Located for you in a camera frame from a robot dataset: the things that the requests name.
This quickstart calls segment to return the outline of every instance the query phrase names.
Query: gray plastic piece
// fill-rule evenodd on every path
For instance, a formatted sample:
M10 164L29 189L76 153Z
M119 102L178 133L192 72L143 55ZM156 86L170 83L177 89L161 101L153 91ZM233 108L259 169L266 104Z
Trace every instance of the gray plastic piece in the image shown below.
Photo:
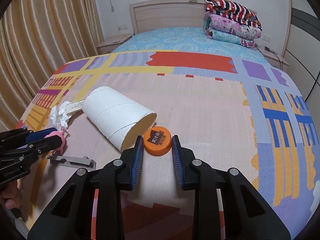
M50 164L66 166L71 168L85 168L88 171L94 171L96 169L96 162L89 159L87 156L83 158L79 157L67 157L67 156L58 156L58 155L49 155L45 157L50 160Z

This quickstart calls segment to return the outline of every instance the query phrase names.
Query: wooden headboard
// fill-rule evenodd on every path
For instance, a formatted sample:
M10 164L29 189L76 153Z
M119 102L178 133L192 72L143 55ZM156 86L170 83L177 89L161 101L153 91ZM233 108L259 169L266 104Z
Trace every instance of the wooden headboard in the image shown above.
M207 5L204 0L152 0L130 4L134 34L169 27L203 28Z

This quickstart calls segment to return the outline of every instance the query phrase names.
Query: folded blanket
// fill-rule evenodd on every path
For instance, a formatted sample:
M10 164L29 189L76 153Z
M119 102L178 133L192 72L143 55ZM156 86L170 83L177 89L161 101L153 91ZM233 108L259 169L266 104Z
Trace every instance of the folded blanket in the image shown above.
M224 18L261 29L257 16L239 3L229 0L205 0L208 3L207 11Z
M241 25L233 20L229 20L217 14L213 14L210 11L206 12L204 14L204 17L207 19L211 19L209 26L213 29L231 33L246 40L253 40L261 37L261 29L259 28L248 25Z
M205 34L207 35L208 39L225 41L225 42L237 44L249 49L257 50L257 44L254 41L245 40L233 34L215 30L211 27L206 29Z

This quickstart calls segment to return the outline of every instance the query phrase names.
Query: orange bottle cap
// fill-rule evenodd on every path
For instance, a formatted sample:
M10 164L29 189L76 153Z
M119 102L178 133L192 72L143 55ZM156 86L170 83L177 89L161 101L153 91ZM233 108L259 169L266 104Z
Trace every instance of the orange bottle cap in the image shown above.
M154 156L166 154L171 149L171 134L161 126L150 128L143 136L143 145Z

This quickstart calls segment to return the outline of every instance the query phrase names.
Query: electrical outlet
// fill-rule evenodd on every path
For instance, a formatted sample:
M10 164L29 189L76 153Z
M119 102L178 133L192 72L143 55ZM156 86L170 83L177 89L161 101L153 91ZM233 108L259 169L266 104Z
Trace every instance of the electrical outlet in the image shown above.
M127 24L121 24L118 26L119 30L126 30L128 28Z
M267 35L263 35L262 36L262 39L264 40L264 41L267 41L267 42L270 42L271 41L271 37L269 37L269 36L267 36Z

